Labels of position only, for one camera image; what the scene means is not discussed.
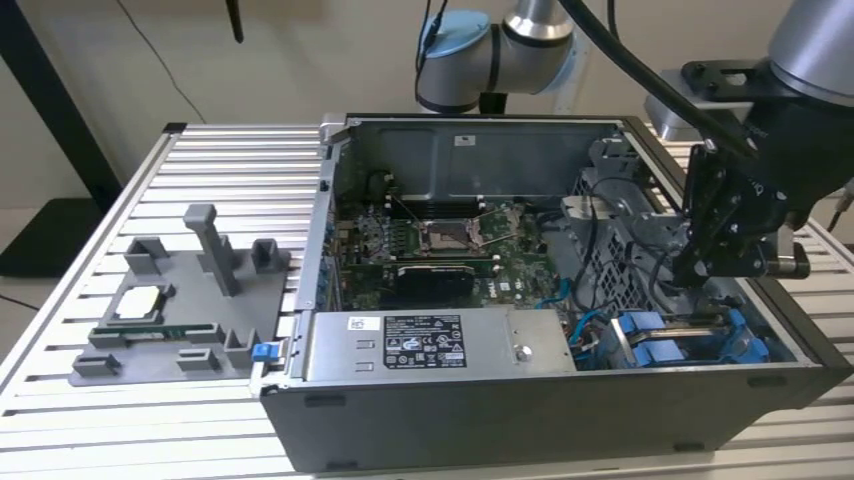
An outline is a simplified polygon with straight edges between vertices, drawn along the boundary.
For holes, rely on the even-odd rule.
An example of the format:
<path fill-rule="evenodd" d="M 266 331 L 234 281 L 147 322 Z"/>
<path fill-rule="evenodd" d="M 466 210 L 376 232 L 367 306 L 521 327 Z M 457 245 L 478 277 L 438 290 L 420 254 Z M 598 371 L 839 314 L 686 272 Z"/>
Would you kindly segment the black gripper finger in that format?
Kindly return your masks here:
<path fill-rule="evenodd" d="M 719 197 L 726 182 L 726 168 L 721 150 L 710 150 L 705 144 L 691 147 L 685 182 L 682 213 L 689 221 L 687 256 L 703 256 L 715 231 L 719 229 Z"/>
<path fill-rule="evenodd" d="M 673 260 L 673 284 L 702 286 L 711 277 L 791 275 L 791 242 L 779 239 L 787 197 L 759 184 L 725 184 L 719 197 L 719 229 L 703 256 L 681 253 Z"/>

